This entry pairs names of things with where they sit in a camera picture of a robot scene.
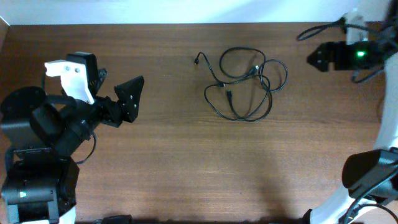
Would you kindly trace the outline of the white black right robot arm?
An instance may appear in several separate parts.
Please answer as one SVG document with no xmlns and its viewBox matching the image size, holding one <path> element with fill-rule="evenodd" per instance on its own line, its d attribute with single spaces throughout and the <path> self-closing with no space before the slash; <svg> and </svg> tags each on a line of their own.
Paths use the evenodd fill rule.
<svg viewBox="0 0 398 224">
<path fill-rule="evenodd" d="M 336 71 L 353 71 L 351 81 L 364 83 L 380 73 L 385 76 L 385 94 L 379 115 L 380 127 L 373 149 L 349 156 L 343 166 L 341 185 L 323 204 L 309 209 L 299 223 L 354 223 L 365 213 L 379 208 L 396 220 L 386 206 L 397 200 L 397 1 L 375 5 L 382 12 L 380 30 L 369 28 L 354 9 L 337 21 L 311 27 L 298 41 L 339 27 L 346 39 L 325 42 L 307 57 L 307 63 L 321 72 L 334 64 Z"/>
</svg>

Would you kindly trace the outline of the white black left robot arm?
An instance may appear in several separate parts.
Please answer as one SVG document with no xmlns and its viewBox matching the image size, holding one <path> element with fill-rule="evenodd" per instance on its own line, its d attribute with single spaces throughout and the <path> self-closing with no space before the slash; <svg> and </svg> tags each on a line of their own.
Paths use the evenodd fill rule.
<svg viewBox="0 0 398 224">
<path fill-rule="evenodd" d="M 139 112 L 144 77 L 115 86 L 117 101 L 96 96 L 93 103 L 48 95 L 37 86 L 14 91 L 1 104 L 1 129 L 12 142 L 5 154 L 1 197 L 9 223 L 59 223 L 76 207 L 79 163 L 72 154 L 94 138 L 103 123 L 115 128 Z"/>
</svg>

